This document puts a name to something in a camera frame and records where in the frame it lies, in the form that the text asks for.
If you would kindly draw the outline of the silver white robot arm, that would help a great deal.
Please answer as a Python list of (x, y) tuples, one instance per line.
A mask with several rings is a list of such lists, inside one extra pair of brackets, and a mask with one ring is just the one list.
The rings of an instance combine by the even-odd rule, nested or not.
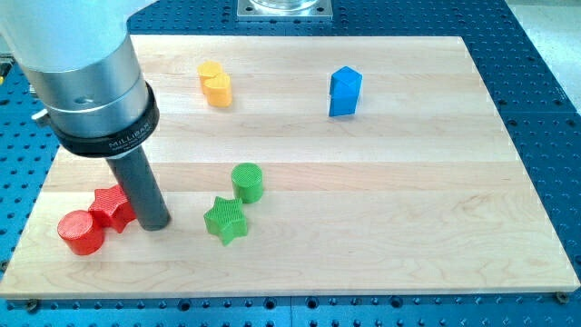
[(152, 0), (1, 0), (1, 35), (61, 145), (111, 157), (141, 145), (159, 110), (127, 22)]

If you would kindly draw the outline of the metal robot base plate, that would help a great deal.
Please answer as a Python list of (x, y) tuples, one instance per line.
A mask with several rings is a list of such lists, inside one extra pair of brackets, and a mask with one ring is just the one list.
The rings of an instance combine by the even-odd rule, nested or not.
[(238, 0), (236, 14), (240, 20), (259, 19), (331, 19), (331, 0)]

